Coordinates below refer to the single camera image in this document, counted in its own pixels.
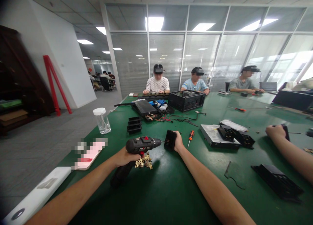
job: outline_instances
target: clear plastic bottle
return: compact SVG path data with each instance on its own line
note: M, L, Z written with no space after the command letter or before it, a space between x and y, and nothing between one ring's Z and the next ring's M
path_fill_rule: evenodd
M93 110L101 134L107 134L111 131L111 126L105 112L105 108L97 108Z

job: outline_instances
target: floor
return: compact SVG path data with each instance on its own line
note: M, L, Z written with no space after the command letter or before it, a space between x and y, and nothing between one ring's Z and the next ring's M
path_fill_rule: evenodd
M92 111L107 112L121 102L117 90L97 91L97 99L71 115L43 117L0 138L0 220L71 151L72 140L84 138L97 124Z

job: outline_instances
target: screwdriver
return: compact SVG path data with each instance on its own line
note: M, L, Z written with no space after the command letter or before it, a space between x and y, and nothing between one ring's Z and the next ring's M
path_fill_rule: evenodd
M239 111L242 111L242 112L245 112L246 111L246 109L239 109L239 108L234 108L234 109L237 109L237 110L239 110Z
M192 130L192 131L190 132L189 143L188 143L187 148L189 148L190 141L192 140L192 137L193 137L194 135L195 135L195 132Z

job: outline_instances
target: white t-shirt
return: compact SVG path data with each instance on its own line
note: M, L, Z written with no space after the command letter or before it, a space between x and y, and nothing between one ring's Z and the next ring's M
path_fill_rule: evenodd
M151 77L147 81L146 90L150 93L159 93L160 90L166 91L170 89L170 84L167 78L162 77L160 80L156 80L155 77Z

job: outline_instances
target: black drill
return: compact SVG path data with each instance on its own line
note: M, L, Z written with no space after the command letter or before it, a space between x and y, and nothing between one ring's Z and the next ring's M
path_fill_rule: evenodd
M126 151L131 154L144 155L147 151L160 146L162 141L151 137L140 137L139 139L129 139L126 143ZM110 184L112 188L118 188L128 176L131 168L135 166L136 162L131 161L127 165L120 166L116 169L111 178Z

